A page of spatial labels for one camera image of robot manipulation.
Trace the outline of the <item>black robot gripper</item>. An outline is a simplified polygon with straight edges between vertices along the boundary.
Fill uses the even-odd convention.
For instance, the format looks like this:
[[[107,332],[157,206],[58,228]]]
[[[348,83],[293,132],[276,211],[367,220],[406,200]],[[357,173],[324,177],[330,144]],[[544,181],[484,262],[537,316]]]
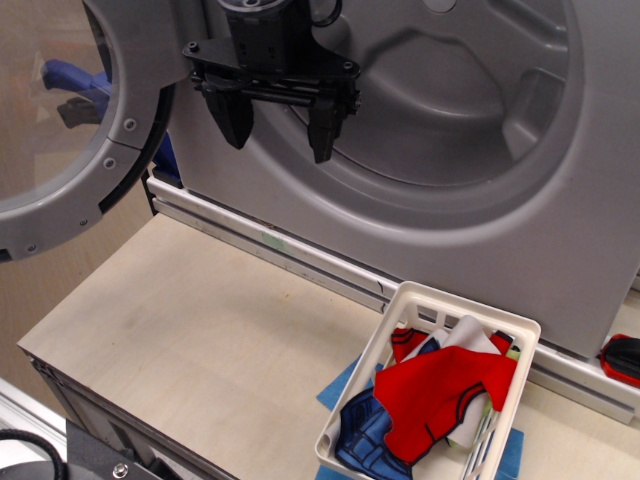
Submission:
[[[230,35],[191,41],[183,55],[208,110],[229,145],[242,149],[253,129],[252,100],[302,106],[309,111],[308,141],[316,164],[331,159],[345,116],[360,106],[359,65],[321,46],[308,1],[221,1]]]

